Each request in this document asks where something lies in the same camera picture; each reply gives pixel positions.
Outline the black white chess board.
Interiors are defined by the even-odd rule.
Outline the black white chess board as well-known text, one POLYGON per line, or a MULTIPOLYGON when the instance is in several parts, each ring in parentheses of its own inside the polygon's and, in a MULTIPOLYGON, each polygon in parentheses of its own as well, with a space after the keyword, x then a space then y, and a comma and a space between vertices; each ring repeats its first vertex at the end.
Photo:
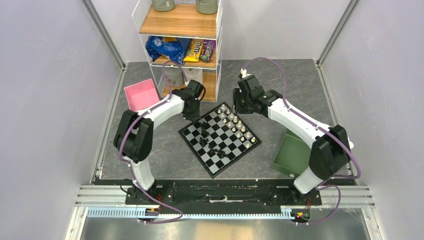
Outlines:
POLYGON ((188 145, 189 149, 193 152, 200 164, 213 179, 262 143, 260 138, 236 113, 234 114, 236 114, 245 123, 248 130, 250 130, 259 139, 259 142, 256 142, 250 147, 247 147, 246 144, 243 144, 235 136, 229 137, 226 135, 224 131, 219 128, 216 122, 216 120, 220 120, 216 113, 216 110, 220 105, 202 115, 198 121, 192 122, 178 131, 179 135, 188 145), (207 131, 210 133, 213 142, 217 144, 216 149, 224 150, 224 152, 227 154, 227 157, 220 159, 216 154, 209 152, 207 146, 205 148, 200 146, 199 140, 201 137, 201 122, 208 123, 209 127, 207 128, 207 131))

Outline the white wire wooden shelf rack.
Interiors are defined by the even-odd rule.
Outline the white wire wooden shelf rack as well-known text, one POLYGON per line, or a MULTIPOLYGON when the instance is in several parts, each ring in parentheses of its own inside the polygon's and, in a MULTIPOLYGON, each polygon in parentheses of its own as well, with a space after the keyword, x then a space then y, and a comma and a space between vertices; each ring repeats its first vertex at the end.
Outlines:
POLYGON ((188 62, 185 69, 201 69, 206 88, 205 102, 218 100, 222 66, 222 16, 223 2, 217 2, 213 14, 202 14, 196 10, 194 0, 176 0, 174 9, 156 11, 150 0, 139 0, 131 17, 142 45, 149 36, 184 39, 214 40, 216 43, 211 62, 188 62))

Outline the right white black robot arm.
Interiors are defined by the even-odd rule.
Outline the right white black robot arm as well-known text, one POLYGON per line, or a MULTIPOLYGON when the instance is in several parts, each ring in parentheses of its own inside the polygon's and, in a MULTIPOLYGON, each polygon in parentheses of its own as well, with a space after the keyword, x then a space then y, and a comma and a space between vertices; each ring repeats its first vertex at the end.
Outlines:
POLYGON ((271 119, 300 137, 311 150, 308 167, 288 191, 292 203, 300 205, 305 202, 312 189, 334 177, 354 160, 353 143, 341 125, 331 127, 304 114, 282 94, 265 91, 252 74, 239 74, 237 84, 233 90, 233 106, 237 114, 259 114, 271 119))

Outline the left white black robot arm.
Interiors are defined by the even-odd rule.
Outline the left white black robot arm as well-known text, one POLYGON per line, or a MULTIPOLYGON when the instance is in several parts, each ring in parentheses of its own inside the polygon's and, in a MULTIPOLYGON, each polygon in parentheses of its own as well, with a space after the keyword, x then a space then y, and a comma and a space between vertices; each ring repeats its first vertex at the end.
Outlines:
POLYGON ((206 88, 196 80, 190 80, 186 87, 174 89, 158 103, 140 111, 126 110, 120 119, 113 145, 119 158, 128 166, 132 184, 137 187, 137 197, 144 204, 158 202, 157 191, 153 188, 148 156, 153 147, 154 130, 169 118, 182 115, 185 120, 200 118, 200 103, 206 95, 206 88))

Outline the white chess pieces corner group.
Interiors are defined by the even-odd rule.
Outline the white chess pieces corner group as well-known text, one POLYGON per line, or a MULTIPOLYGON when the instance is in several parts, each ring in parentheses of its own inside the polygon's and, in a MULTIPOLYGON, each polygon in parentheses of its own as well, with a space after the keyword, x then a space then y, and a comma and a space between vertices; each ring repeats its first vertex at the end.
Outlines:
POLYGON ((215 111, 219 120, 219 128, 229 137, 236 137, 249 148, 259 142, 259 139, 250 131, 245 123, 229 108, 226 103, 221 104, 215 111))

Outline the black chess pieces group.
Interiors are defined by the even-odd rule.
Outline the black chess pieces group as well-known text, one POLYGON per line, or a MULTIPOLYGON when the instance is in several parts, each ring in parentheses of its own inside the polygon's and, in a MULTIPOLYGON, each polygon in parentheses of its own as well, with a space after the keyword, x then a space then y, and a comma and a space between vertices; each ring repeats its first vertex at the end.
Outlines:
POLYGON ((207 147, 209 152, 212 154, 217 155, 220 159, 223 159, 227 157, 228 155, 225 153, 224 150, 218 149, 217 144, 213 142, 213 138, 211 137, 211 134, 208 132, 208 123, 207 122, 200 122, 200 139, 199 144, 202 148, 207 147))

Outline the white toilet paper roll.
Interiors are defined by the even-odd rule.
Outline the white toilet paper roll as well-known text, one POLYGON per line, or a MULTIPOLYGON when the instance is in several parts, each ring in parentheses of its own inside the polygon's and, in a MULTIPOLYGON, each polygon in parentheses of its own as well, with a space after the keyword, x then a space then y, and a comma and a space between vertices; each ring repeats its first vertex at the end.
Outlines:
POLYGON ((185 68, 184 69, 187 80, 190 82, 191 80, 197 81, 203 84, 203 70, 200 68, 185 68))

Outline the yellow M&M candy bag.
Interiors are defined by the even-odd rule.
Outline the yellow M&M candy bag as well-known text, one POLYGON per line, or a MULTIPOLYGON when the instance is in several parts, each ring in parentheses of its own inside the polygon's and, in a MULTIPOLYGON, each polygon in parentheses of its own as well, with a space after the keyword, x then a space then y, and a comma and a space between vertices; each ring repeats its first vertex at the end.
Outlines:
POLYGON ((200 55, 203 48, 203 39, 192 39, 190 41, 187 53, 183 59, 183 62, 199 62, 200 55))

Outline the blue snack bag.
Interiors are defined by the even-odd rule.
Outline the blue snack bag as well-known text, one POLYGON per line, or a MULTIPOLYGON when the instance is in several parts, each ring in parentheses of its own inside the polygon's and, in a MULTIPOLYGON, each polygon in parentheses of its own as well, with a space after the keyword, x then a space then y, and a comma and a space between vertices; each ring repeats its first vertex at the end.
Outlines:
POLYGON ((145 49, 153 61, 164 56, 179 65, 183 65, 190 43, 190 38, 151 35, 145 43, 145 49))

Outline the brown M&M candy bag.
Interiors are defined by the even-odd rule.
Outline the brown M&M candy bag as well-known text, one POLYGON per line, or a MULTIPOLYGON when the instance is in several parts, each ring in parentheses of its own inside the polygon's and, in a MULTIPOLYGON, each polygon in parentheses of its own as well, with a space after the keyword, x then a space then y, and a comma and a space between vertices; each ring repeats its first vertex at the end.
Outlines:
POLYGON ((216 41, 205 39, 203 41, 201 54, 199 59, 204 63, 209 63, 212 61, 214 50, 216 48, 216 41))

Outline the pink plastic bin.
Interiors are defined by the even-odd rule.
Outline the pink plastic bin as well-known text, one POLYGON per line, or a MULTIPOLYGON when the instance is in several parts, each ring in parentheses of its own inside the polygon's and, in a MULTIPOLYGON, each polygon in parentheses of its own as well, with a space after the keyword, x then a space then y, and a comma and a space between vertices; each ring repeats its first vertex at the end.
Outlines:
POLYGON ((124 87, 124 93, 128 108, 134 112, 146 109, 160 101, 151 78, 124 87))

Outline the green plastic tray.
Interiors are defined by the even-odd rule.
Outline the green plastic tray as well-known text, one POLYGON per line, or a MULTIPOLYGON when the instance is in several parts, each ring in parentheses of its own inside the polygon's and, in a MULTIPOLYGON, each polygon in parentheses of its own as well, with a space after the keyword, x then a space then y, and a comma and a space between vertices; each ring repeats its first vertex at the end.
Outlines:
POLYGON ((287 129, 271 169, 295 179, 309 167, 310 154, 310 147, 287 129))

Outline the right green bottle on shelf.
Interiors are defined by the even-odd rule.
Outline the right green bottle on shelf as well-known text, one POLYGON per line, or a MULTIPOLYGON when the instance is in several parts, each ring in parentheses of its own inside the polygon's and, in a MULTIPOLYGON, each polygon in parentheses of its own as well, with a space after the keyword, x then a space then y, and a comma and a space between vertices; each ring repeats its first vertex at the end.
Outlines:
POLYGON ((218 0, 196 0, 195 6, 201 14, 215 14, 218 11, 218 0))

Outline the green bottle on shelf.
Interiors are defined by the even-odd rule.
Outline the green bottle on shelf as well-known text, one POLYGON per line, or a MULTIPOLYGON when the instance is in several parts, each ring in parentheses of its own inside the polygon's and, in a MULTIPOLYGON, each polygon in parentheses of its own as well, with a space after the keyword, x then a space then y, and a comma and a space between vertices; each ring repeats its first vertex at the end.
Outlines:
POLYGON ((196 0, 195 6, 201 14, 215 14, 218 11, 218 0, 196 0))
POLYGON ((168 12, 175 8, 174 0, 152 0, 152 6, 155 11, 168 12))

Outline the left green bottle on shelf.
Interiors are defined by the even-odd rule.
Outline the left green bottle on shelf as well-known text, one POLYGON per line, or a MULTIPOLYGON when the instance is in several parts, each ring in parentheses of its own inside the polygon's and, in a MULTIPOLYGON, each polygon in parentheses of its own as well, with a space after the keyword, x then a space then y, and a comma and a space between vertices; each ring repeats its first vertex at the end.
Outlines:
POLYGON ((168 12, 175 8, 174 0, 152 0, 152 6, 155 11, 168 12))

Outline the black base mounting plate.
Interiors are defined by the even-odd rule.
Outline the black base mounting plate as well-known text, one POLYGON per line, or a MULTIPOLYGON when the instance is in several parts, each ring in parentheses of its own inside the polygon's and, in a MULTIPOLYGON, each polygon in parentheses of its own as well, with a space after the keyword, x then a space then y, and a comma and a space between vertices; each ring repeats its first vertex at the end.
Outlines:
POLYGON ((156 204, 174 208, 212 203, 253 203, 266 206, 320 206, 316 190, 297 191, 292 179, 162 179, 144 194, 130 179, 119 184, 127 205, 156 204))

